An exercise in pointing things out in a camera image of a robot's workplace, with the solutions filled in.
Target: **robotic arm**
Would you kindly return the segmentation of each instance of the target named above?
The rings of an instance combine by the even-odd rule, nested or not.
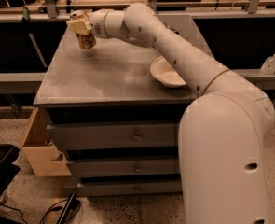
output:
[[[145,4],[90,17],[99,38],[129,35],[154,46],[199,97],[182,116],[179,160],[187,223],[270,223],[262,163],[274,124],[256,86],[165,27]]]

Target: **white plastic bottle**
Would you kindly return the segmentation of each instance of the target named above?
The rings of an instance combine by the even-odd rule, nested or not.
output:
[[[263,73],[267,75],[272,75],[275,72],[275,54],[273,56],[269,56],[264,61],[261,66],[261,70]]]

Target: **white bowl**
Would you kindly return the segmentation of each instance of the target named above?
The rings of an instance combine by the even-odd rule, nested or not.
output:
[[[184,86],[186,83],[162,56],[157,57],[150,65],[153,77],[169,88]]]

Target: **drawer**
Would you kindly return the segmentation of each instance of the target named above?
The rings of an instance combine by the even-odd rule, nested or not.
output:
[[[47,122],[38,108],[34,108],[19,141],[36,176],[69,176],[65,158],[51,144]]]
[[[72,175],[78,178],[174,174],[178,169],[175,167],[176,164],[174,157],[151,160],[67,162]]]
[[[174,146],[174,123],[86,123],[49,125],[59,150]]]
[[[182,192],[179,178],[160,181],[148,180],[139,183],[78,184],[76,193],[78,196],[97,197],[171,192]]]

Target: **floor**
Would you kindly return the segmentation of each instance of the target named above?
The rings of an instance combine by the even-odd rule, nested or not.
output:
[[[0,143],[17,145],[31,107],[24,107],[18,118],[9,107],[0,107]],[[275,224],[275,128],[264,145],[272,224]],[[35,177],[21,150],[17,164],[21,171],[6,192],[6,204],[23,211],[29,224],[40,223],[42,216],[56,202],[68,197],[62,187],[72,187],[72,177]],[[79,198],[81,208],[68,223],[78,224],[185,224],[181,194]],[[0,215],[21,221],[20,213],[0,206]],[[51,212],[45,223],[56,223],[59,212]]]

